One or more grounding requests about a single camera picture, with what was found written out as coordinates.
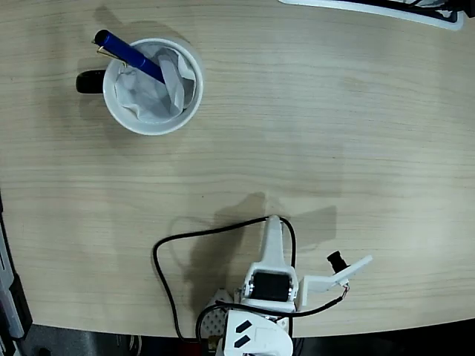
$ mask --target black wire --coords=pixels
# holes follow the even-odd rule
[[[309,315],[314,315],[320,312],[323,312],[332,306],[335,306],[336,304],[340,303],[343,300],[343,295],[341,295],[338,298],[335,298],[334,300],[331,300],[327,304],[323,306],[319,306],[318,308],[315,309],[310,309],[307,311],[300,311],[300,312],[292,312],[288,313],[285,311],[274,311],[274,310],[268,310],[268,309],[262,309],[262,308],[257,308],[255,306],[246,306],[244,304],[236,304],[236,303],[218,303],[214,304],[212,306],[207,306],[202,310],[200,315],[198,315],[197,322],[194,328],[194,333],[196,335],[196,339],[198,340],[199,343],[202,342],[201,338],[201,324],[203,323],[203,320],[205,316],[209,313],[212,312],[215,309],[221,309],[221,308],[228,308],[228,309],[235,309],[235,310],[243,310],[245,312],[253,312],[253,313],[261,313],[261,314],[266,314],[270,315],[273,317],[308,317]]]
[[[160,281],[163,284],[163,288],[165,289],[166,295],[168,297],[168,301],[170,302],[170,307],[171,307],[171,313],[173,314],[173,322],[174,322],[174,327],[175,331],[177,332],[178,338],[183,341],[184,343],[196,343],[201,341],[201,336],[199,338],[193,339],[193,338],[184,338],[180,331],[180,324],[178,323],[178,314],[177,314],[177,306],[175,305],[173,295],[171,295],[171,290],[170,287],[168,286],[168,283],[166,281],[165,275],[162,272],[162,269],[160,268],[160,264],[158,262],[158,248],[163,245],[164,243],[168,243],[170,241],[178,240],[178,239],[186,239],[188,237],[199,237],[199,236],[206,236],[206,235],[212,235],[212,234],[219,234],[221,232],[226,232],[230,230],[235,230],[236,228],[243,228],[245,226],[261,223],[263,221],[266,221],[268,217],[259,217],[257,219],[252,219],[244,222],[239,222],[237,224],[229,225],[229,226],[224,226],[222,228],[213,228],[210,230],[203,230],[203,231],[196,231],[196,232],[189,232],[185,234],[178,234],[178,235],[173,235],[170,237],[166,237],[165,239],[162,239],[158,241],[153,249],[152,249],[152,256],[155,264],[155,268],[157,270],[157,273],[160,277]],[[295,238],[295,231],[290,224],[289,220],[281,217],[281,222],[283,222],[287,228],[289,229],[290,233],[290,239],[292,241],[292,255],[291,255],[291,266],[295,267],[295,260],[296,260],[296,245],[297,245],[297,240]]]
[[[422,1],[422,0],[415,0],[415,1],[411,2],[410,4],[407,4],[407,6],[410,6],[410,7],[416,6],[416,5],[417,5],[419,2],[421,2],[421,1]]]

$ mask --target blue pen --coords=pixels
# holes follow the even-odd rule
[[[165,84],[162,70],[158,65],[109,31],[100,30],[96,33],[94,43],[103,47],[110,54],[123,60],[128,65],[141,70],[143,73]]]

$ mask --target floor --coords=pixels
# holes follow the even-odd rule
[[[399,356],[471,355],[472,345],[463,337],[474,330],[475,320],[377,334],[295,339],[293,356]],[[142,337],[140,356],[200,356],[196,345],[176,338]],[[134,352],[129,352],[133,344]],[[20,343],[24,356],[137,356],[138,338],[32,326]]]

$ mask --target perforated plate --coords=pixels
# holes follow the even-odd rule
[[[226,303],[233,303],[231,296],[224,289],[218,289],[214,294],[213,298],[211,298],[211,300],[206,306],[214,305],[216,303],[216,300],[221,300]],[[203,338],[223,335],[226,314],[227,311],[225,310],[215,309],[205,316],[203,324],[201,324],[201,335],[203,336]]]

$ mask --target black mug handle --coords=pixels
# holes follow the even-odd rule
[[[101,94],[105,70],[88,70],[76,77],[76,90],[82,94]]]

